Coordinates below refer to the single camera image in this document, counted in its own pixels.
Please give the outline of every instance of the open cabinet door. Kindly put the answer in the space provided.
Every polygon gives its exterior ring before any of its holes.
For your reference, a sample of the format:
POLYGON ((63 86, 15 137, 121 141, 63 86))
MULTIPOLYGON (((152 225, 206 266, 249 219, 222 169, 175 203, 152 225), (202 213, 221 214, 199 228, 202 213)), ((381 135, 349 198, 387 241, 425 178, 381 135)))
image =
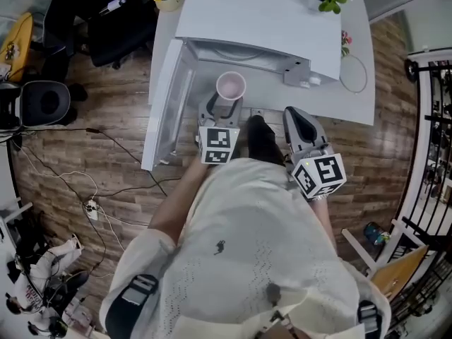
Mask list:
POLYGON ((193 83, 198 55, 182 40, 173 39, 162 65, 152 101, 141 168, 152 171, 176 149, 184 108, 193 83))

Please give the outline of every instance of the power strip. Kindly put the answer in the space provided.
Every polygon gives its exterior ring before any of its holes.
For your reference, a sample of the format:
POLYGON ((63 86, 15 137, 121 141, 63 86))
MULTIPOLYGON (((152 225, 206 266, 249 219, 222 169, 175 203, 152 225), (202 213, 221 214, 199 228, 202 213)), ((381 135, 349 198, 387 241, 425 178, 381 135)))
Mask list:
POLYGON ((90 220, 98 221, 99 216, 97 215, 97 209, 99 206, 96 204, 96 201, 89 200, 88 204, 86 205, 86 213, 88 214, 88 217, 90 220))

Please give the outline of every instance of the shirt sleeve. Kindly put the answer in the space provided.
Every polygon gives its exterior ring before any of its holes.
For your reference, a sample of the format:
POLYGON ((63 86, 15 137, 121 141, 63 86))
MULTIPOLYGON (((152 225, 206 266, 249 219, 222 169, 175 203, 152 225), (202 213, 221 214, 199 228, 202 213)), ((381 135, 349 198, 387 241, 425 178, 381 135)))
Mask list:
POLYGON ((145 273, 146 268, 155 260, 156 256, 161 255, 162 252, 169 256, 175 248, 176 245, 168 235, 153 229, 142 231, 132 240, 118 262, 109 294, 104 298, 100 307, 99 320, 104 328, 107 312, 117 297, 117 293, 112 295, 112 292, 129 284, 133 277, 145 273))

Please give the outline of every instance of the pink cup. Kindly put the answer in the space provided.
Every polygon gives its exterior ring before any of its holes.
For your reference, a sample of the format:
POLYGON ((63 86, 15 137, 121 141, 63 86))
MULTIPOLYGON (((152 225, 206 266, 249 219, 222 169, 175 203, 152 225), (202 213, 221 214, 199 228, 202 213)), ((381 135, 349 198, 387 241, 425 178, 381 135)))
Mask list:
POLYGON ((226 100, 238 100, 245 90, 245 78, 236 71, 227 71, 217 79, 218 95, 226 100))

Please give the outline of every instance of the person's right arm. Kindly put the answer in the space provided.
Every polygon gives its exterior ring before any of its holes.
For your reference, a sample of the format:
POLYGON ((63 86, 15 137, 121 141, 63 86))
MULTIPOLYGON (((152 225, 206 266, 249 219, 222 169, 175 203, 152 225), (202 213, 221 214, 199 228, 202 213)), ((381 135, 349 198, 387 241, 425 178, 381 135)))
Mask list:
POLYGON ((323 228, 326 231, 326 234, 330 238, 333 243, 334 249, 337 251, 338 248, 336 246, 336 240, 333 234, 333 228, 331 227, 330 214, 328 213, 328 204, 326 202, 326 198, 322 198, 321 200, 313 200, 309 202, 313 212, 316 214, 316 217, 319 219, 323 228))

